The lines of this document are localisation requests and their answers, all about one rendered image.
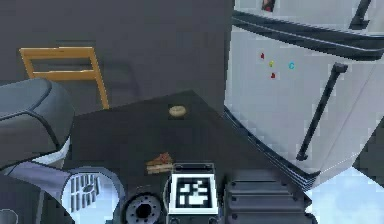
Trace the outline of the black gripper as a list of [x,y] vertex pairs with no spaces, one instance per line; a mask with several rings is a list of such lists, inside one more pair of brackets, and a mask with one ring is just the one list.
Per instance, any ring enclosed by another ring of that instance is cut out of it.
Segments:
[[164,224],[162,200],[154,193],[138,193],[122,207],[121,224]]

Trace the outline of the white cake slice with cherries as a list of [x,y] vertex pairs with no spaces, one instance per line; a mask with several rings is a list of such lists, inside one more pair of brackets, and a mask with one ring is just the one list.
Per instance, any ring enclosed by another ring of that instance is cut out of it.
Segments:
[[173,159],[168,152],[160,154],[157,158],[146,163],[149,174],[170,171],[173,168]]

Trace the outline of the black table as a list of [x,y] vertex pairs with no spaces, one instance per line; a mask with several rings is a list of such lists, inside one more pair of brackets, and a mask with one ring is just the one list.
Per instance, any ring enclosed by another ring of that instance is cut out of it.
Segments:
[[[172,117],[169,109],[175,105],[184,106],[186,114]],[[217,186],[237,170],[264,169],[302,192],[280,176],[265,155],[192,91],[76,117],[64,166],[68,170],[104,167],[115,173],[125,192],[115,214],[121,203],[141,188],[162,193],[173,168],[149,174],[146,163],[166,152],[172,157],[173,166],[212,164]]]

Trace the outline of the round beige cookie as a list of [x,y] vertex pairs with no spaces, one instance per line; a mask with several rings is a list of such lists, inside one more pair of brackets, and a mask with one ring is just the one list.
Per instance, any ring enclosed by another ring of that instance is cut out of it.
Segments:
[[184,106],[181,106],[181,105],[172,106],[169,109],[169,114],[172,117],[182,117],[186,114],[186,108]]

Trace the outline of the yellow wooden chair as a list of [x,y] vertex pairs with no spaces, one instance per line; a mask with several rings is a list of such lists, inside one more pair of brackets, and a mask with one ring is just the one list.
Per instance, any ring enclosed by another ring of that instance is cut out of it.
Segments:
[[[102,108],[110,108],[93,47],[20,48],[19,52],[30,79],[39,77],[52,81],[94,81]],[[54,62],[55,67],[46,71],[36,70],[33,63],[38,60]]]

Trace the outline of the white fridge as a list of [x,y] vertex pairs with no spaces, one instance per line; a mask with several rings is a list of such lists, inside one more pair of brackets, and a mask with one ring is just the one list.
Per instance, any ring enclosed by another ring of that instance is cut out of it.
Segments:
[[[225,112],[298,186],[359,162],[384,129],[384,0],[351,30],[360,0],[234,0]],[[296,155],[335,62],[346,64],[309,144]]]

